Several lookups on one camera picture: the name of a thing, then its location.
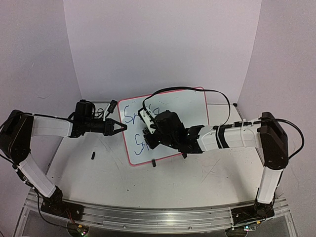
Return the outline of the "pink framed whiteboard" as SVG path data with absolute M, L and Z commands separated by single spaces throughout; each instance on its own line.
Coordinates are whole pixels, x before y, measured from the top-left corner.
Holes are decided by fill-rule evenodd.
M 143 137 L 145 123 L 138 116 L 142 101 L 148 95 L 123 99 L 118 102 L 120 122 L 127 125 L 123 132 L 129 163 L 132 166 L 150 163 L 152 159 L 170 158 L 180 153 L 172 148 L 158 145 L 150 149 Z M 146 100 L 148 107 L 156 116 L 170 110 L 176 112 L 185 127 L 194 125 L 209 125 L 207 100 L 204 92 L 192 90 L 169 91 Z

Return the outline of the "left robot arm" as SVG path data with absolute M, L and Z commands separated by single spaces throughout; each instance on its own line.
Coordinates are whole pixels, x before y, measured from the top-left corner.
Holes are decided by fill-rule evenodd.
M 113 136 L 126 131 L 127 125 L 109 118 L 117 104 L 117 101 L 111 101 L 107 111 L 100 114 L 91 101 L 81 99 L 67 118 L 13 110 L 0 126 L 1 157 L 12 164 L 26 185 L 49 198 L 48 209 L 61 216 L 67 210 L 66 203 L 54 196 L 60 195 L 61 191 L 35 162 L 31 139 L 36 136 L 79 138 L 87 132 Z

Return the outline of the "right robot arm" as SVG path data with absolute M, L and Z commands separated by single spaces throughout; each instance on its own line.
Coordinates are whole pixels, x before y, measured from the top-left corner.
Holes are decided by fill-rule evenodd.
M 281 174 L 289 163 L 289 155 L 287 134 L 271 113 L 262 113 L 258 120 L 189 128 L 169 110 L 154 115 L 149 110 L 140 109 L 138 115 L 146 125 L 143 134 L 150 149 L 163 145 L 183 155 L 228 148 L 262 149 L 264 170 L 256 201 L 260 204 L 273 201 Z

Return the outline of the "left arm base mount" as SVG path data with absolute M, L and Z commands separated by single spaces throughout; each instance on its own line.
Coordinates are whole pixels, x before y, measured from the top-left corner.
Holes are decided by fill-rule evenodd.
M 81 220 L 84 211 L 83 205 L 64 201 L 62 191 L 57 186 L 54 188 L 54 192 L 48 197 L 41 194 L 43 200 L 40 211 L 54 216 L 68 218 L 71 221 Z

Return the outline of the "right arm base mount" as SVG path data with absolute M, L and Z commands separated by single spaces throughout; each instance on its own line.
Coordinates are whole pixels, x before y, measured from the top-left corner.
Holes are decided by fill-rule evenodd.
M 238 227 L 274 217 L 274 202 L 275 198 L 269 204 L 255 200 L 253 205 L 233 208 L 231 210 L 232 226 Z

